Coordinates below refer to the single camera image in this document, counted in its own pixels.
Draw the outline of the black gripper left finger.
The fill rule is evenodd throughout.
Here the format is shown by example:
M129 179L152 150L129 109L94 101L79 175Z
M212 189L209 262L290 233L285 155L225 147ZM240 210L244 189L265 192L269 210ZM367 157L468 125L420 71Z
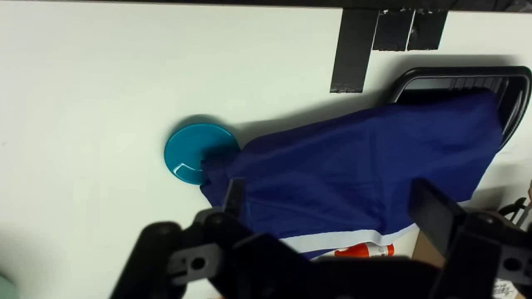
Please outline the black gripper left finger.
M242 179L230 179L225 189L222 210L230 215L239 215L244 195L245 195L245 182Z

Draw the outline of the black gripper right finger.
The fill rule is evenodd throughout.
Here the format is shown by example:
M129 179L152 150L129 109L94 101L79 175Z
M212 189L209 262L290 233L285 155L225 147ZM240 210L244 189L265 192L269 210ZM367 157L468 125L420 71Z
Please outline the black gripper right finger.
M408 215L432 245L445 255L465 210L428 180L415 179L410 184Z

